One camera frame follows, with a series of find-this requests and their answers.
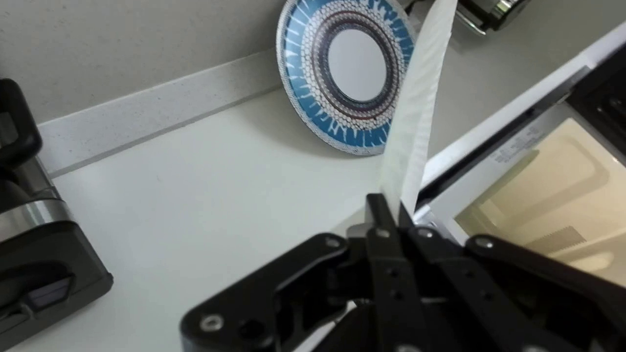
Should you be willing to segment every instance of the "blue patterned plate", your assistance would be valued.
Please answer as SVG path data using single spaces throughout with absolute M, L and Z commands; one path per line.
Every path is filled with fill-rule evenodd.
M 412 27 L 395 0 L 287 0 L 277 64 L 299 117 L 352 154 L 385 148 L 412 52 Z

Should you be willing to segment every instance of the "screw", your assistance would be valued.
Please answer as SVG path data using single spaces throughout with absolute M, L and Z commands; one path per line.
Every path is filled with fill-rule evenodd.
M 545 347 L 541 347 L 541 345 L 524 345 L 524 349 L 522 352 L 547 352 Z
M 379 238 L 389 238 L 389 236 L 391 236 L 391 232 L 389 232 L 389 230 L 385 230 L 385 228 L 375 226 L 375 236 L 379 236 Z
M 203 332 L 217 332 L 223 328 L 223 316 L 221 314 L 207 314 L 199 320 L 199 330 Z
M 422 352 L 422 349 L 410 343 L 401 343 L 395 347 L 395 352 Z
M 434 232 L 428 230 L 428 228 L 420 228 L 418 234 L 422 234 L 422 236 L 426 236 L 426 238 L 432 238 L 432 236 L 434 236 Z
M 328 236 L 328 238 L 326 238 L 326 246 L 330 246 L 330 248 L 338 248 L 338 246 L 340 246 L 340 242 L 338 242 L 338 238 Z
M 489 238 L 483 238 L 483 236 L 475 238 L 475 244 L 483 246 L 483 248 L 492 248 L 492 242 Z

